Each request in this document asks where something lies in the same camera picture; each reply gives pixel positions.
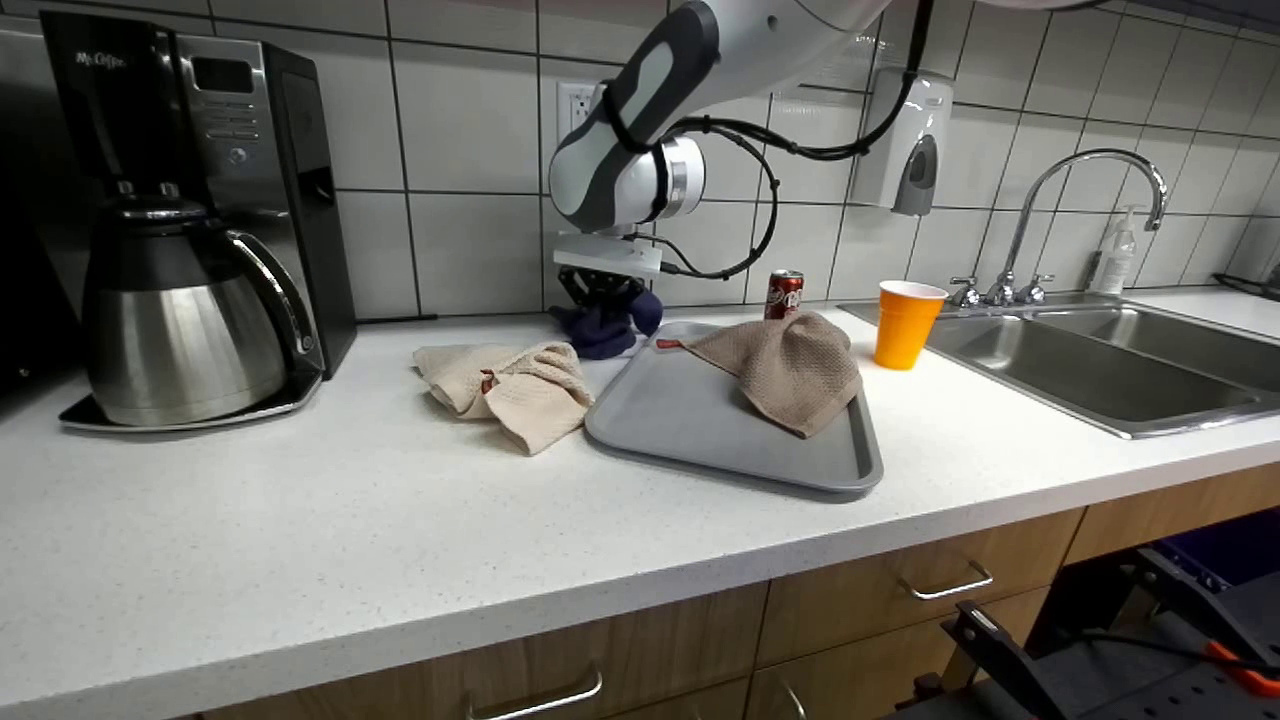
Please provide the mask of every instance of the carafe handle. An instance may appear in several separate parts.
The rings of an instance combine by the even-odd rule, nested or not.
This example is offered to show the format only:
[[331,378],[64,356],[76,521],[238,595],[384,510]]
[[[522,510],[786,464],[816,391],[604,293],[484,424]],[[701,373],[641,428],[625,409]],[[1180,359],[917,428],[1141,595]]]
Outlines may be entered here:
[[308,317],[303,296],[294,293],[294,282],[282,274],[278,260],[250,237],[238,227],[228,227],[228,242],[248,260],[248,267],[257,272],[257,279],[267,286],[267,299],[282,321],[278,343],[289,348],[289,364],[293,373],[303,373],[308,378],[323,373],[323,359],[317,351],[317,327]]

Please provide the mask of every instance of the wall outlet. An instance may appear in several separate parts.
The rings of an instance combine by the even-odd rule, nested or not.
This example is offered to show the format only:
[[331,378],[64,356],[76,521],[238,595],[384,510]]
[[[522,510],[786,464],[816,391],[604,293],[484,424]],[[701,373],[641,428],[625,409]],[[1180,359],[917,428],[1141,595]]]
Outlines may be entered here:
[[601,90],[604,84],[561,84],[561,139],[591,115]]

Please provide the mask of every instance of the coffee maker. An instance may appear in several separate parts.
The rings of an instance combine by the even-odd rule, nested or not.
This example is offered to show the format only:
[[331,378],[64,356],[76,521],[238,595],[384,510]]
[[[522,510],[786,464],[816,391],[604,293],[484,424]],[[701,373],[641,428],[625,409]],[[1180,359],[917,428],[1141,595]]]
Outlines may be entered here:
[[[0,148],[44,139],[17,148],[44,167],[32,170],[44,188],[20,193],[100,348],[92,400],[116,409],[100,410],[124,428],[202,428],[303,400],[357,337],[317,68],[272,43],[138,20],[44,13],[41,22],[37,40],[0,33],[0,50],[24,61],[0,68],[0,105],[17,105]],[[70,160],[24,156],[60,139]],[[48,175],[70,202],[48,209]]]

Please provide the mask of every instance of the cabinet handle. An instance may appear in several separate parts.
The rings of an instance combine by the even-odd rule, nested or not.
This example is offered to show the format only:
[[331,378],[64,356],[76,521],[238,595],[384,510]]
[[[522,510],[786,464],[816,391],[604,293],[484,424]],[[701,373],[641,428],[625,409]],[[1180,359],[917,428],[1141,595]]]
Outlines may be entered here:
[[946,595],[964,595],[964,593],[981,593],[981,587],[990,587],[996,575],[984,571],[972,556],[969,556],[969,567],[974,571],[974,581],[964,581],[964,584],[946,584],[946,587],[917,587],[907,584],[903,575],[894,575],[894,584],[917,595],[920,602],[935,602],[935,598],[946,598]]
[[792,713],[797,713],[798,720],[809,720],[809,706],[805,706],[798,690],[797,690],[782,674],[774,674],[774,685],[786,690]]
[[474,706],[466,706],[466,720],[522,720],[522,717],[539,717],[539,713],[551,713],[551,706],[589,702],[601,690],[604,690],[604,670],[591,668],[589,687],[574,687],[574,690],[562,690],[562,694],[551,694],[551,698],[539,698],[539,702],[522,702],[522,706],[511,706],[511,713],[474,713]]

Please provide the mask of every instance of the stainless steel carafe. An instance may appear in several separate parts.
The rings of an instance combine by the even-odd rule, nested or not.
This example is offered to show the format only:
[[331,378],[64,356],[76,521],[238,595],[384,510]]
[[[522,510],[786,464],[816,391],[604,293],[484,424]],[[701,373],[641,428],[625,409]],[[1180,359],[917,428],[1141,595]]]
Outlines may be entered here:
[[318,374],[278,262],[199,202],[124,202],[100,221],[84,331],[92,394],[133,428],[230,417]]

